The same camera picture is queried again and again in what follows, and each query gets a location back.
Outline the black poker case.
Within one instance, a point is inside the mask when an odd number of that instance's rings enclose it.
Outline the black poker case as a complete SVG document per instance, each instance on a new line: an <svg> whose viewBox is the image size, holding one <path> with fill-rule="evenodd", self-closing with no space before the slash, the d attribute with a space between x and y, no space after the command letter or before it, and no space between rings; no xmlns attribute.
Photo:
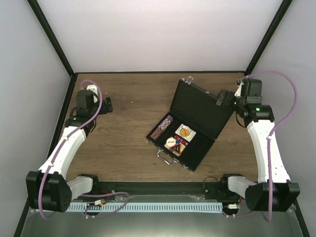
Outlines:
<svg viewBox="0 0 316 237"><path fill-rule="evenodd" d="M229 121L233 108L217 106L217 96L193 84L192 80L192 77L179 80L169 111L146 138L159 152L164 152L173 159L171 165L180 163L188 170L195 171ZM168 115L173 117L173 122L157 140L153 140L150 135ZM181 138L175 133L181 124L191 128L196 135L191 142L187 141L181 155L176 156L164 145L170 137L176 140Z"/></svg>

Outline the red black chip stack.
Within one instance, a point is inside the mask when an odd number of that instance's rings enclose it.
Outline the red black chip stack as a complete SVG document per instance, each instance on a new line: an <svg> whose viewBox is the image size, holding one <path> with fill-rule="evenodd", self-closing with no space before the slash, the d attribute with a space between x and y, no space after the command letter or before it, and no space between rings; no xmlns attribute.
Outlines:
<svg viewBox="0 0 316 237"><path fill-rule="evenodd" d="M153 140L157 140L164 132L164 128L162 127L157 127L154 132L150 135L150 137L153 139Z"/></svg>

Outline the red die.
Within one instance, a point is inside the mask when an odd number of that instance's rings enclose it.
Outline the red die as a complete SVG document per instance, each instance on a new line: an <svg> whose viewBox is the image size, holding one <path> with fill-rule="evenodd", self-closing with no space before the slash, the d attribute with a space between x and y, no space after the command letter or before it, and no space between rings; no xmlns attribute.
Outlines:
<svg viewBox="0 0 316 237"><path fill-rule="evenodd" d="M179 138L178 139L178 141L180 142L180 143L182 143L183 145L187 145L187 141L185 141L185 140L183 140L183 139L181 139L181 138Z"/></svg>

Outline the white dealer button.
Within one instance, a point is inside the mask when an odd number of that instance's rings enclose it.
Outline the white dealer button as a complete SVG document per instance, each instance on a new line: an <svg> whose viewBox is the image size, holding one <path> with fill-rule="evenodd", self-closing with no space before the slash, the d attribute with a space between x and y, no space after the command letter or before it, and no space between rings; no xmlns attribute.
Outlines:
<svg viewBox="0 0 316 237"><path fill-rule="evenodd" d="M168 145L169 147L176 145L176 139L173 137L168 138L166 141L166 145Z"/></svg>

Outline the triangular all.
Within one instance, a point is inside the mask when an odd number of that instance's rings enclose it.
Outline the triangular all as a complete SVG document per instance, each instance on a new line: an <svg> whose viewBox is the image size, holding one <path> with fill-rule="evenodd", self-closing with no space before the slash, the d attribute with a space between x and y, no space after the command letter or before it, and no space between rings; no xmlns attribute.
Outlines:
<svg viewBox="0 0 316 237"><path fill-rule="evenodd" d="M177 155L180 155L180 154L181 154L181 145L182 145L182 144L178 143L178 144L176 144L176 145L170 147L170 150L171 150L173 153L175 153L175 154L177 154Z"/></svg>

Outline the orange big blind button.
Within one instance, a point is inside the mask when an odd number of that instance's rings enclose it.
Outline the orange big blind button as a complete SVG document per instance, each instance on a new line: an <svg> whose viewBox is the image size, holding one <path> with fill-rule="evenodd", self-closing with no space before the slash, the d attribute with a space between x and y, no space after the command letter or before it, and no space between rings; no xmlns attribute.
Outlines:
<svg viewBox="0 0 316 237"><path fill-rule="evenodd" d="M188 137L191 133L191 131L188 129L188 128L181 128L180 129L180 135L183 136L183 137Z"/></svg>

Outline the purple chip stack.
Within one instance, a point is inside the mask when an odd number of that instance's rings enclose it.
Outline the purple chip stack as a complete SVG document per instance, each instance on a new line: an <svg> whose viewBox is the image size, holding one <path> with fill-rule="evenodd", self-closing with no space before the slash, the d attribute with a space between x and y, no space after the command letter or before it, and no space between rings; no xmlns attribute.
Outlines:
<svg viewBox="0 0 316 237"><path fill-rule="evenodd" d="M170 125L172 122L173 122L173 117L171 115L168 115L164 120L164 123L166 125Z"/></svg>

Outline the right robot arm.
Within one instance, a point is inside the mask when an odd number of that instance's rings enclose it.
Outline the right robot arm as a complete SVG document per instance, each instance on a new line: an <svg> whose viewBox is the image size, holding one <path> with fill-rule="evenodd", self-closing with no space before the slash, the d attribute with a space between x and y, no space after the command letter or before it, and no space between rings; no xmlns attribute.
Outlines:
<svg viewBox="0 0 316 237"><path fill-rule="evenodd" d="M216 104L230 106L244 121L253 143L258 166L257 182L238 174L224 174L220 195L230 199L235 194L244 198L251 211L286 212L300 193L283 165L276 141L277 124L271 106L262 103L262 82L258 79L239 81L236 92L222 89Z"/></svg>

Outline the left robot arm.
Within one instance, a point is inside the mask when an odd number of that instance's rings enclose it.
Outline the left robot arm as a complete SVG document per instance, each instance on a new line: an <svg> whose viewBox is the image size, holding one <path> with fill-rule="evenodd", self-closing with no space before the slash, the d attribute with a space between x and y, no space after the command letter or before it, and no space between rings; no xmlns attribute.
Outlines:
<svg viewBox="0 0 316 237"><path fill-rule="evenodd" d="M110 98L103 98L95 85L88 85L77 93L76 106L65 122L58 144L38 171L30 171L26 176L32 209L65 212L71 201L81 195L89 199L100 196L96 175L81 174L71 181L66 181L66 176L79 147L95 129L97 116L112 111Z"/></svg>

